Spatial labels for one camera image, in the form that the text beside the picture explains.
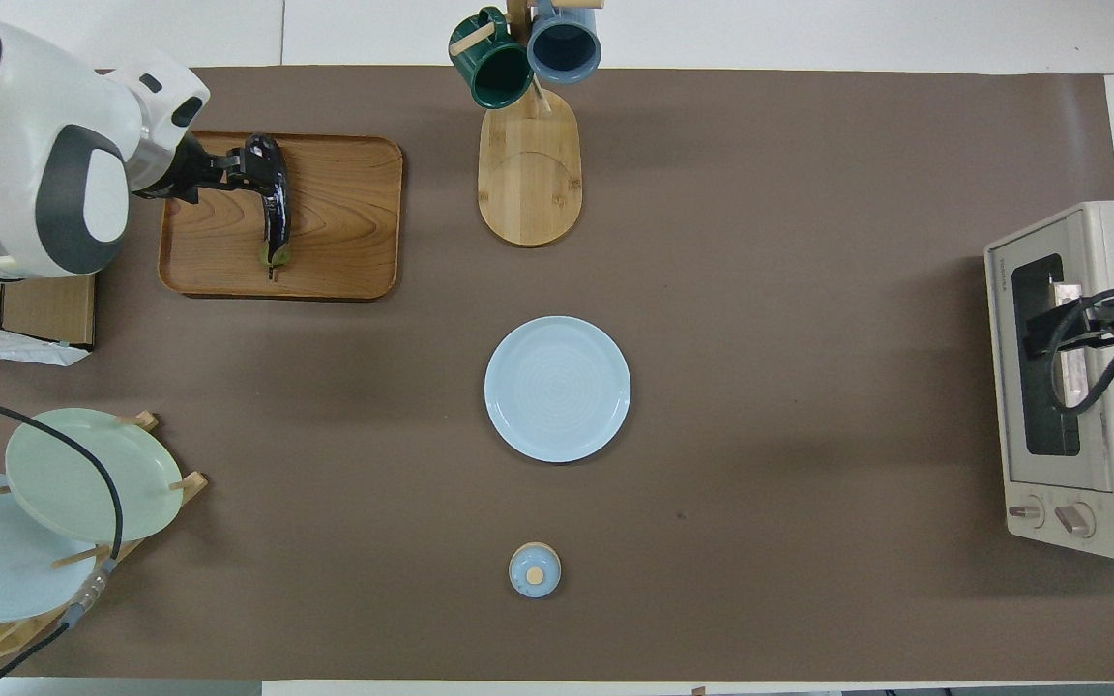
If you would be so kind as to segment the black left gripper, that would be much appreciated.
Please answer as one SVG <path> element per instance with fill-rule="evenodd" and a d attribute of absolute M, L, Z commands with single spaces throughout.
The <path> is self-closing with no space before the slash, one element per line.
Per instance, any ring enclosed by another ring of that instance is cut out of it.
<path fill-rule="evenodd" d="M 266 184 L 251 176 L 264 175 L 264 158 L 256 147 L 234 147 L 222 156 L 204 149 L 195 133 L 185 133 L 172 163 L 154 184 L 135 190 L 143 199 L 199 202 L 201 189 L 247 190 L 265 197 Z"/>

